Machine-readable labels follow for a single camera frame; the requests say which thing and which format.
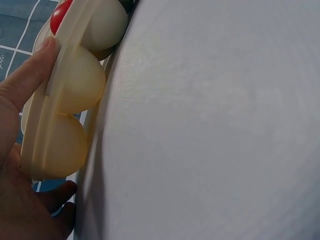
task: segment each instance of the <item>fingernail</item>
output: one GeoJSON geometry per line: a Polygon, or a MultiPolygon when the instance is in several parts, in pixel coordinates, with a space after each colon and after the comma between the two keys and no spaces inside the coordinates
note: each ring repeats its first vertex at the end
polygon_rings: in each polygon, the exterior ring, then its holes
{"type": "Polygon", "coordinates": [[[40,50],[42,50],[42,49],[45,49],[45,48],[49,45],[49,43],[51,42],[51,40],[52,40],[52,37],[47,37],[47,38],[40,44],[40,46],[39,46],[38,49],[37,49],[37,52],[40,51],[40,50]]]}

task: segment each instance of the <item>white surface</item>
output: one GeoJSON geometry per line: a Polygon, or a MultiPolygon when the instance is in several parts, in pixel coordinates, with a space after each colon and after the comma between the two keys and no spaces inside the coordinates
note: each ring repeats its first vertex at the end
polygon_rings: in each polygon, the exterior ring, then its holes
{"type": "Polygon", "coordinates": [[[319,11],[141,0],[79,187],[78,239],[320,239],[319,11]]]}

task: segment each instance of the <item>white grid line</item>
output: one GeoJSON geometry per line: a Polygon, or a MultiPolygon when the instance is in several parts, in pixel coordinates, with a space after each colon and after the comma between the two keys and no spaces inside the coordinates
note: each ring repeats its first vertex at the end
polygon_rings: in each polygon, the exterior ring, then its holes
{"type": "Polygon", "coordinates": [[[23,40],[23,38],[24,38],[24,36],[25,36],[25,34],[26,34],[26,32],[27,32],[27,29],[28,29],[28,27],[29,27],[29,24],[30,24],[32,15],[34,14],[34,12],[35,12],[38,4],[40,3],[40,1],[41,1],[41,0],[37,0],[36,3],[34,4],[33,8],[32,8],[32,11],[31,11],[31,13],[30,13],[30,15],[29,15],[29,17],[28,17],[28,20],[27,20],[27,22],[26,22],[26,25],[25,25],[25,28],[24,28],[24,30],[23,30],[23,33],[22,33],[22,35],[21,35],[21,37],[20,37],[20,39],[19,39],[19,42],[18,42],[18,44],[16,45],[16,48],[14,48],[12,58],[11,58],[11,60],[10,60],[9,66],[8,66],[8,68],[7,68],[7,70],[6,70],[6,73],[5,73],[5,78],[8,77],[8,75],[9,75],[9,71],[10,71],[10,68],[11,68],[11,66],[12,66],[12,63],[13,63],[13,61],[14,61],[14,59],[15,59],[16,53],[17,53],[17,51],[18,51],[18,48],[19,48],[19,46],[20,46],[20,44],[21,44],[21,42],[22,42],[22,40],[23,40]]]}
{"type": "Polygon", "coordinates": [[[4,45],[0,45],[0,49],[16,51],[17,53],[26,54],[26,55],[30,55],[30,56],[32,55],[32,52],[20,50],[20,49],[14,48],[14,47],[9,47],[9,46],[4,46],[4,45]]]}
{"type": "Polygon", "coordinates": [[[38,186],[36,186],[36,192],[40,192],[40,188],[41,188],[41,181],[38,181],[38,186]]]}

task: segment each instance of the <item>white ball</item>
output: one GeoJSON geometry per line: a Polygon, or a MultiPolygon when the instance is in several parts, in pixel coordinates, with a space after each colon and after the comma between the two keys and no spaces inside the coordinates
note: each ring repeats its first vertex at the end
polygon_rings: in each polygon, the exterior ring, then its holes
{"type": "Polygon", "coordinates": [[[118,0],[103,0],[90,20],[82,45],[91,52],[116,45],[128,25],[128,15],[118,0]]]}

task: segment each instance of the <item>finger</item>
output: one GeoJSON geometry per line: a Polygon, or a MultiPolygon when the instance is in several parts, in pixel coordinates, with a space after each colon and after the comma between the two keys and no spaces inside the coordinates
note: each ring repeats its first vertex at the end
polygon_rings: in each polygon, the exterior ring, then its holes
{"type": "Polygon", "coordinates": [[[15,143],[5,160],[5,167],[8,170],[17,170],[20,166],[21,145],[15,143]]]}
{"type": "Polygon", "coordinates": [[[75,227],[76,222],[76,205],[67,202],[59,214],[53,218],[63,239],[67,239],[75,227]]]}
{"type": "Polygon", "coordinates": [[[57,188],[48,192],[37,192],[41,203],[49,213],[53,214],[61,208],[77,191],[77,185],[73,181],[66,181],[57,188]]]}
{"type": "Polygon", "coordinates": [[[10,101],[18,111],[39,85],[48,80],[56,61],[56,42],[47,38],[39,51],[0,83],[0,96],[10,101]]]}

